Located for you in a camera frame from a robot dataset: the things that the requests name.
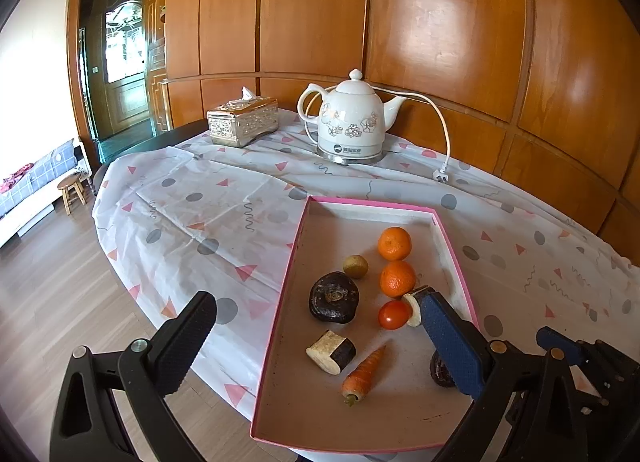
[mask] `tissue box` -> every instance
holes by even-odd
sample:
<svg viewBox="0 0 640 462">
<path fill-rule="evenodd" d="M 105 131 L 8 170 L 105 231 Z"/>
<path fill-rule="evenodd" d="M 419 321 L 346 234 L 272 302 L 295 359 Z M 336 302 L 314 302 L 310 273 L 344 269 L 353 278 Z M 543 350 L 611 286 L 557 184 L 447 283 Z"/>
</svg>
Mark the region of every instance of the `tissue box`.
<svg viewBox="0 0 640 462">
<path fill-rule="evenodd" d="M 255 138 L 278 128 L 278 102 L 255 96 L 246 88 L 238 100 L 207 111 L 209 134 L 215 144 L 244 147 Z"/>
</svg>

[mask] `carrot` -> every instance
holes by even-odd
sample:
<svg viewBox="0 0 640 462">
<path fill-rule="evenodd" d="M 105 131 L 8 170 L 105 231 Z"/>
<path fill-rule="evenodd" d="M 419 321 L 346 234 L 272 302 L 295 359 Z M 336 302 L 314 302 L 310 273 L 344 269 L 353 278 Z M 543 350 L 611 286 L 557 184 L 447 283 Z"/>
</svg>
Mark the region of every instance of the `carrot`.
<svg viewBox="0 0 640 462">
<path fill-rule="evenodd" d="M 358 367 L 353 370 L 342 383 L 342 396 L 348 406 L 353 406 L 359 400 L 365 398 L 371 389 L 373 375 L 378 369 L 380 359 L 385 353 L 386 345 L 381 346 L 375 352 L 369 354 Z"/>
</svg>

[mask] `wooden stool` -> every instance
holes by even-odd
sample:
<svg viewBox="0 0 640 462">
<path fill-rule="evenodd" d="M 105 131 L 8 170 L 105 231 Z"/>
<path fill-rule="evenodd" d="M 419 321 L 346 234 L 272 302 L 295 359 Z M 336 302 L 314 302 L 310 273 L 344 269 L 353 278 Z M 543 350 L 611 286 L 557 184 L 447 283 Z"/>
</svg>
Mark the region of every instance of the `wooden stool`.
<svg viewBox="0 0 640 462">
<path fill-rule="evenodd" d="M 80 183 L 79 173 L 74 173 L 72 175 L 69 175 L 68 177 L 63 179 L 60 182 L 60 184 L 58 184 L 58 189 L 62 191 L 62 200 L 65 203 L 65 210 L 68 215 L 71 214 L 71 209 L 69 209 L 69 203 L 71 201 L 69 199 L 69 193 L 71 191 L 71 188 L 74 188 L 74 190 L 76 190 L 76 195 L 78 195 L 78 198 L 80 199 L 80 201 L 82 202 L 82 205 L 84 206 L 86 204 L 86 200 L 82 195 L 82 184 Z"/>
</svg>

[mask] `white wall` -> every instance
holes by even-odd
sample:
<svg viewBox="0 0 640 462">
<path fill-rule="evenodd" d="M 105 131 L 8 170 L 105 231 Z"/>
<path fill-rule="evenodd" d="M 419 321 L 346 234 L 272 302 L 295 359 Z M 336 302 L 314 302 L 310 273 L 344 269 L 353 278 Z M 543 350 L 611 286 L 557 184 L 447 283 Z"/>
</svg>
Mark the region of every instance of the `white wall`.
<svg viewBox="0 0 640 462">
<path fill-rule="evenodd" d="M 20 0 L 0 32 L 0 179 L 77 135 L 66 0 Z"/>
</svg>

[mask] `pink tray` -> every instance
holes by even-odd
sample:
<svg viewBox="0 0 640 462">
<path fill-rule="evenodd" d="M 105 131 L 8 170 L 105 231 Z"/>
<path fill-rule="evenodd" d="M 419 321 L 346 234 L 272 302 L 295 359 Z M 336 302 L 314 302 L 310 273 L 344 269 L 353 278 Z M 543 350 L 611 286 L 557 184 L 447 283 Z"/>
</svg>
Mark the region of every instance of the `pink tray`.
<svg viewBox="0 0 640 462">
<path fill-rule="evenodd" d="M 251 436 L 271 444 L 337 453 L 399 452 L 443 445 L 465 414 L 470 397 L 432 380 L 434 347 L 420 326 L 380 328 L 379 308 L 389 301 L 378 277 L 386 261 L 378 254 L 382 230 L 404 227 L 412 237 L 407 261 L 419 285 L 431 285 L 458 314 L 476 327 L 478 319 L 460 266 L 436 211 L 426 207 L 351 199 L 310 197 L 298 233 L 271 328 L 262 366 Z M 325 323 L 309 312 L 311 286 L 341 270 L 350 254 L 361 254 L 369 272 L 356 280 L 360 304 L 346 325 Z M 348 337 L 355 359 L 339 376 L 318 368 L 305 349 L 325 330 Z M 344 378 L 376 347 L 385 357 L 370 394 L 349 408 L 340 394 Z"/>
</svg>

